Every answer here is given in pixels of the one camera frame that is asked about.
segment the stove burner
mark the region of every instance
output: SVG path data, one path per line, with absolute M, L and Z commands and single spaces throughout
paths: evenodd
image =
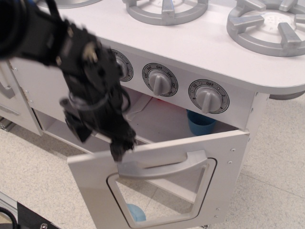
M 197 3 L 190 9 L 182 12 L 176 12 L 175 8 L 179 5 L 187 5 L 184 0 L 157 0 L 162 7 L 161 14 L 148 12 L 137 5 L 140 0 L 123 0 L 126 4 L 128 13 L 138 21 L 151 25 L 179 25 L 199 18 L 203 15 L 208 7 L 208 0 L 196 0 Z M 153 5 L 155 0 L 149 0 L 148 3 Z
M 245 16 L 254 10 L 276 12 Z M 234 41 L 251 51 L 269 56 L 299 56 L 305 54 L 305 40 L 301 40 L 295 32 L 297 23 L 305 24 L 305 7 L 298 5 L 298 0 L 237 0 L 236 7 L 228 16 L 227 31 Z M 249 35 L 251 29 L 247 32 L 246 30 L 253 26 L 265 34 L 280 34 L 280 43 L 260 40 Z

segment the oven door handle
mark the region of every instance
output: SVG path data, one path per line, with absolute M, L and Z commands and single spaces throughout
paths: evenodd
M 11 99 L 15 96 L 15 93 L 11 87 L 4 87 L 2 83 L 0 82 L 0 94 L 4 95 L 8 99 Z
M 152 168 L 141 168 L 136 161 L 118 164 L 119 176 L 128 179 L 159 179 L 174 175 L 191 168 L 202 167 L 207 163 L 204 150 L 188 152 L 183 162 Z

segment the control knob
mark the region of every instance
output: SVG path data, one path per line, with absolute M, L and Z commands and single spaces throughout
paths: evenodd
M 167 94 L 172 90 L 172 81 L 164 72 L 152 70 L 148 75 L 148 82 L 154 95 Z
M 195 94 L 196 100 L 205 114 L 217 111 L 223 104 L 222 96 L 214 88 L 201 86 Z
M 125 62 L 120 57 L 116 56 L 115 58 L 116 58 L 116 62 L 118 63 L 118 65 L 120 65 L 120 67 L 122 69 L 123 76 L 121 77 L 121 79 L 123 79 L 128 75 L 127 64 L 125 64 Z

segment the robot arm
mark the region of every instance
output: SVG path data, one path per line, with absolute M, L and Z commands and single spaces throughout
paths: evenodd
M 122 70 L 109 48 L 63 21 L 54 0 L 46 2 L 51 14 L 32 0 L 0 0 L 0 59 L 15 56 L 60 68 L 70 91 L 60 102 L 69 129 L 82 142 L 92 131 L 111 138 L 113 159 L 121 161 L 135 142 L 122 116 L 123 97 L 130 102 L 120 85 Z

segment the metal frame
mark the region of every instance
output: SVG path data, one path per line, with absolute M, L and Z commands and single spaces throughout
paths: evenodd
M 236 7 L 230 12 L 227 31 L 239 45 L 254 52 L 270 56 L 299 56 L 305 54 L 305 41 L 297 36 L 288 23 L 279 23 L 281 43 L 262 41 L 245 33 L 248 27 L 260 26 L 264 18 L 260 15 L 241 17 L 247 12 L 257 10 L 280 10 L 295 14 L 296 23 L 305 23 L 305 7 L 298 0 L 237 0 Z
M 137 6 L 139 0 L 123 0 L 128 13 L 138 21 L 151 25 L 179 25 L 202 16 L 208 8 L 208 0 L 198 0 L 195 7 L 175 13 L 173 0 L 163 0 L 162 14 L 150 13 Z

